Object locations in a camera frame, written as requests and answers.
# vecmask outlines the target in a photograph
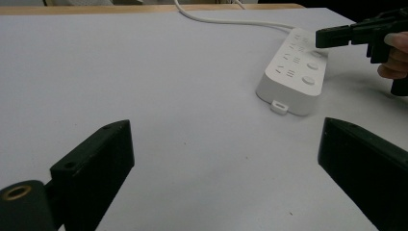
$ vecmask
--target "white power strip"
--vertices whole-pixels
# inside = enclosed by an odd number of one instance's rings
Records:
[[[315,37],[309,31],[292,29],[256,89],[280,115],[306,116],[315,108],[328,57],[327,49],[316,48]]]

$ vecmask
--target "table surface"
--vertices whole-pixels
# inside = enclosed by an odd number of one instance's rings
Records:
[[[193,13],[311,32],[352,23],[275,6]],[[13,14],[0,15],[0,188],[48,182],[94,131],[130,119],[136,165],[98,230],[376,230],[317,159],[326,117],[408,149],[408,101],[390,95],[365,45],[329,50],[309,115],[277,115],[255,89],[286,29],[202,23],[170,6],[0,12]]]

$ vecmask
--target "power strip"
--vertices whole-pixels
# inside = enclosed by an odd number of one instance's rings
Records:
[[[292,29],[265,70],[256,94],[274,112],[306,116],[315,108],[328,57],[315,41],[314,33]]]

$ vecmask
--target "power cord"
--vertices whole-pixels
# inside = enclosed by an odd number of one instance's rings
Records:
[[[243,10],[246,10],[245,6],[239,1],[234,0]],[[277,23],[277,22],[268,22],[268,21],[252,21],[252,20],[222,20],[222,19],[215,19],[215,18],[207,18],[207,17],[198,17],[194,16],[188,12],[186,12],[179,4],[178,0],[174,0],[174,4],[176,5],[179,12],[188,17],[189,19],[200,21],[200,22],[207,22],[207,23],[218,23],[218,24],[238,24],[238,25],[254,25],[254,26],[269,26],[269,27],[282,27],[287,29],[295,28],[292,25]]]

